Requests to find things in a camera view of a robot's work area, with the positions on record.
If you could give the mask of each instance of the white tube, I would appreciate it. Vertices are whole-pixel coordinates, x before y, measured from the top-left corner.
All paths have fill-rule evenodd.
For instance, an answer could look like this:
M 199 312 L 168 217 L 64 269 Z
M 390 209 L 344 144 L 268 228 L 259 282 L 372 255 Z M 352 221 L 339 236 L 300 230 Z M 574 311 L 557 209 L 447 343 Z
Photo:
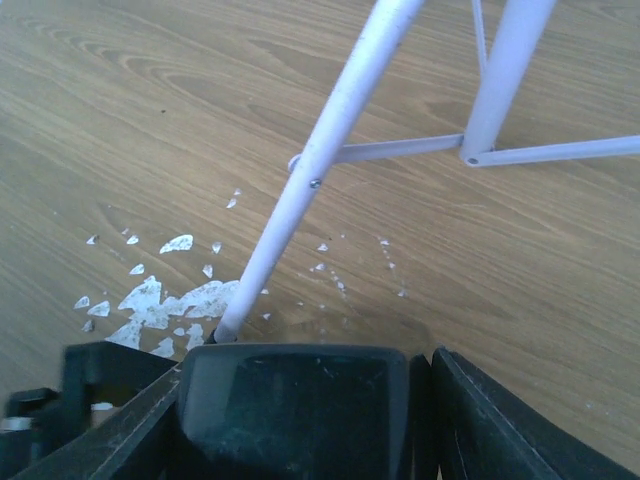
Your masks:
M 491 150 L 556 0 L 509 0 L 460 149 L 467 159 Z
M 378 0 L 214 333 L 237 337 L 424 0 Z

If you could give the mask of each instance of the black plastic part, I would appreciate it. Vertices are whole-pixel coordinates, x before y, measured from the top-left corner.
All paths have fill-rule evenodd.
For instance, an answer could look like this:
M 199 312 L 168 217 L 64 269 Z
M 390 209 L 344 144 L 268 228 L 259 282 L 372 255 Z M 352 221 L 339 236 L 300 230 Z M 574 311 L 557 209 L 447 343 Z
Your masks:
M 638 480 L 457 353 L 432 361 L 443 480 Z
M 0 478 L 11 478 L 29 464 L 31 430 L 0 433 Z
M 64 354 L 61 393 L 49 389 L 12 395 L 5 416 L 29 416 L 33 420 L 31 462 L 81 436 L 91 424 L 91 404 L 104 388 L 128 390 L 137 395 L 176 362 L 110 342 L 75 345 Z
M 408 478 L 408 370 L 375 347 L 194 349 L 177 407 L 183 461 L 168 477 Z

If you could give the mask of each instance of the white metal leg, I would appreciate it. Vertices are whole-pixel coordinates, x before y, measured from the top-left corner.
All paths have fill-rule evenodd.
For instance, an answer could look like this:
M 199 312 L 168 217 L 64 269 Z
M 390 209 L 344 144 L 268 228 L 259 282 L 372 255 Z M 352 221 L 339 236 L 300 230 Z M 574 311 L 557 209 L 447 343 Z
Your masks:
M 345 145 L 338 151 L 333 163 L 357 163 L 366 160 L 382 160 L 383 158 L 422 155 L 440 150 L 449 150 L 450 148 L 457 148 L 462 145 L 462 139 L 463 135 L 456 133 L 454 135 L 442 135 L 440 137 Z M 289 161 L 290 172 L 293 172 L 299 160 L 300 154 Z
M 509 0 L 471 110 L 463 160 L 491 150 L 556 0 Z
M 481 153 L 467 163 L 472 167 L 493 167 L 523 163 L 578 160 L 640 153 L 640 135 L 588 142 L 560 143 L 540 147 L 515 148 Z
M 470 166 L 510 165 L 640 154 L 640 135 L 491 151 L 556 0 L 508 0 L 486 62 L 480 0 L 474 8 L 482 80 L 463 134 L 344 145 L 424 0 L 378 0 L 240 279 L 214 337 L 234 341 L 320 185 L 335 163 L 461 147 Z
M 216 328 L 232 342 L 424 0 L 378 0 Z

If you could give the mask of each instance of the laminate floor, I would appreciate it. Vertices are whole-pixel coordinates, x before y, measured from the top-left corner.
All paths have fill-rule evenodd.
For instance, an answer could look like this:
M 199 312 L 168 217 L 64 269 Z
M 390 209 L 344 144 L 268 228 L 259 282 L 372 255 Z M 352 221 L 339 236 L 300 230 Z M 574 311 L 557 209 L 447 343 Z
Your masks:
M 0 396 L 56 386 L 65 345 L 126 324 L 176 359 L 201 341 L 223 305 L 184 295 L 206 265 L 240 278 L 371 6 L 4 0 Z M 489 41 L 501 11 L 485 2 Z M 637 134 L 639 27 L 635 0 L 561 1 L 498 146 Z M 468 2 L 430 2 L 351 140 L 461 132 L 475 55 Z M 448 345 L 640 472 L 638 160 L 338 166 L 242 339 Z M 159 253 L 180 235 L 190 250 Z M 167 296 L 183 314 L 148 321 Z

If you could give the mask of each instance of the floor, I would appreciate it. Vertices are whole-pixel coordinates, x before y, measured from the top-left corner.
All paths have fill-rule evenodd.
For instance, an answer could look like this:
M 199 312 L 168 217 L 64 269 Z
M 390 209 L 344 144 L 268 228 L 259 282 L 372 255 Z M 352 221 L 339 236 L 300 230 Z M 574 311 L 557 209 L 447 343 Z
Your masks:
M 4 0 L 0 397 L 56 386 L 68 344 L 202 341 L 371 5 Z M 637 134 L 639 26 L 561 0 L 498 147 Z M 468 2 L 434 0 L 351 140 L 461 132 L 477 85 Z M 640 473 L 639 160 L 336 167 L 241 338 L 445 344 Z

